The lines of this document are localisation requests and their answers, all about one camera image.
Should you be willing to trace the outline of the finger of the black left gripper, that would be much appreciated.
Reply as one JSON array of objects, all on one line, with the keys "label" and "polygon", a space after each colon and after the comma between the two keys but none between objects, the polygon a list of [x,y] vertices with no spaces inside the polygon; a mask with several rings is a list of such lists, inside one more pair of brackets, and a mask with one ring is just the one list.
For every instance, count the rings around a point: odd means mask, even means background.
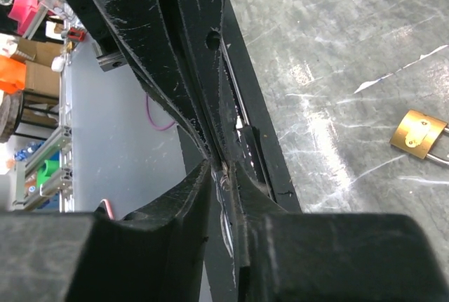
[{"label": "finger of the black left gripper", "polygon": [[224,0],[176,2],[184,55],[177,59],[181,89],[172,94],[170,115],[194,139],[212,169],[219,171],[227,157],[220,114]]},{"label": "finger of the black left gripper", "polygon": [[177,59],[184,55],[176,0],[93,2],[147,92],[170,114],[172,94],[181,89]]}]

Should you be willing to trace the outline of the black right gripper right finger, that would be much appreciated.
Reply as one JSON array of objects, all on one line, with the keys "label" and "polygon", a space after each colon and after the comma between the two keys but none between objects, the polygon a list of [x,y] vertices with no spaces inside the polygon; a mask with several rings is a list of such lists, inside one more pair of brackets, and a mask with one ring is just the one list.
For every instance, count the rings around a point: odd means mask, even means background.
[{"label": "black right gripper right finger", "polygon": [[423,229],[402,214],[302,214],[231,168],[240,301],[447,301]]}]

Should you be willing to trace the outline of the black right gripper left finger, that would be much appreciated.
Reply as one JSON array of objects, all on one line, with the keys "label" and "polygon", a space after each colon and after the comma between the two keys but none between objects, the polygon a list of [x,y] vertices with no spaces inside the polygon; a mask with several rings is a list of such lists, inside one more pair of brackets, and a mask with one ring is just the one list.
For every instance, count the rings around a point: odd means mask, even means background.
[{"label": "black right gripper left finger", "polygon": [[4,212],[2,301],[198,301],[211,170],[114,221],[94,213]]}]

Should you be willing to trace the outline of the small brass padlock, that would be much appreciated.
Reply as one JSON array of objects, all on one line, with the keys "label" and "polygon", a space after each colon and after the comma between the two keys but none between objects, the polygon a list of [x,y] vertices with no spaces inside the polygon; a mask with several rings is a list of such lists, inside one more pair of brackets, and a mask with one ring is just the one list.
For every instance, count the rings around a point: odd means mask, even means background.
[{"label": "small brass padlock", "polygon": [[408,110],[390,138],[389,144],[416,158],[448,166],[448,159],[431,153],[431,149],[442,134],[448,134],[448,122],[417,110]]}]

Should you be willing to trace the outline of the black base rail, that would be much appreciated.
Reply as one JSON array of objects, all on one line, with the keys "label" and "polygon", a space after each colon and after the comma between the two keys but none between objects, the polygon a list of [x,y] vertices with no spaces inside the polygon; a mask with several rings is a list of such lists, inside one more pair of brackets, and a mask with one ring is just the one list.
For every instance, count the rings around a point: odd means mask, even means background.
[{"label": "black base rail", "polygon": [[219,171],[211,170],[211,192],[217,190],[230,227],[230,247],[233,260],[233,204],[231,168],[240,164],[248,176],[260,184],[262,192],[291,213],[301,213],[300,203],[291,182],[276,133],[260,90],[248,51],[241,35],[230,0],[224,0],[222,36],[220,39],[224,72],[220,92],[222,133],[227,148],[226,160]]}]

